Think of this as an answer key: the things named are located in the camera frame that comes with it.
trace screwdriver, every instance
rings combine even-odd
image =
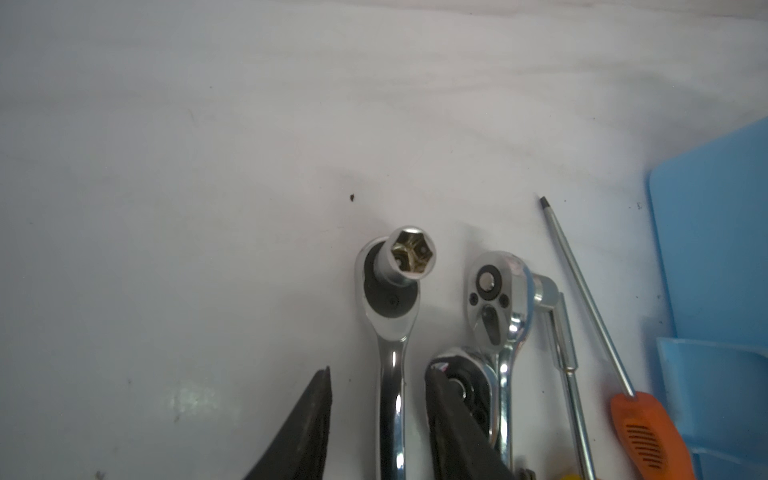
[[[611,419],[624,450],[644,480],[696,480],[683,437],[654,396],[635,391],[552,206],[546,197],[539,201],[621,383],[623,392],[611,399]]]

